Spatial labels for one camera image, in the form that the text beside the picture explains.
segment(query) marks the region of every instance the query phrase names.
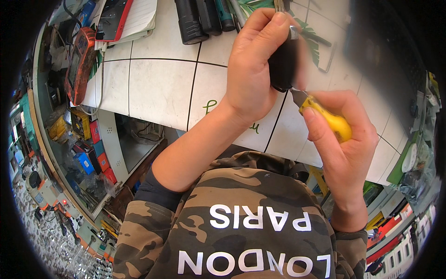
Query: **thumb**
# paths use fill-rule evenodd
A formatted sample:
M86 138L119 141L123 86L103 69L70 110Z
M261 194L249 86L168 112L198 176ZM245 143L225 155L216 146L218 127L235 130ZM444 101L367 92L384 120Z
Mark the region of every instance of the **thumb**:
M316 146L324 165L342 156L341 146L322 114L313 108L304 108L302 114L308 127L308 140Z
M247 53L258 61L266 63L269 57L280 47L288 37L288 17L282 13L274 14L271 21L258 33L246 48Z

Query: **sleeve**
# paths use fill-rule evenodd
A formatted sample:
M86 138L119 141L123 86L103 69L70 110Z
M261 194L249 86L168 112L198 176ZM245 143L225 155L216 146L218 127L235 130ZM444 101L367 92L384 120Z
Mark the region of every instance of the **sleeve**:
M133 200L152 202L175 212L182 195L183 193L174 192L162 186L153 175L152 168L149 168Z
M364 278L367 252L367 232L355 233L334 232L337 254L336 275L344 278Z
M136 279L150 271L169 235L173 215L172 210L149 201L128 204L116 245L113 279Z

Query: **orange multimeter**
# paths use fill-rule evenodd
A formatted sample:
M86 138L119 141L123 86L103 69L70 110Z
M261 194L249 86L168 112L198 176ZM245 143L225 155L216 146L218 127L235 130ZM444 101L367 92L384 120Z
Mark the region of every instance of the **orange multimeter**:
M80 105L85 97L88 77L96 60L95 32L82 27L74 42L71 62L65 76L65 91L74 105Z

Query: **smartphone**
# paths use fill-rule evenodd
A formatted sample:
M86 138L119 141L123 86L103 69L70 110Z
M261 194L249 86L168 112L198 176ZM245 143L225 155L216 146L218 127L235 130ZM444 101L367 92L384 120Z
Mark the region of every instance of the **smartphone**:
M95 40L115 42L121 39L122 29L133 0L107 0L99 19Z

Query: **black cuff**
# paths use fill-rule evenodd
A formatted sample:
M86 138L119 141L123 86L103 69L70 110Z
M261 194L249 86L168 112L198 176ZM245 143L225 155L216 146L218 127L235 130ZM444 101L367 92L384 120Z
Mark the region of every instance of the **black cuff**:
M182 195L183 193L174 192L162 186L150 167L133 200L149 201L175 212Z

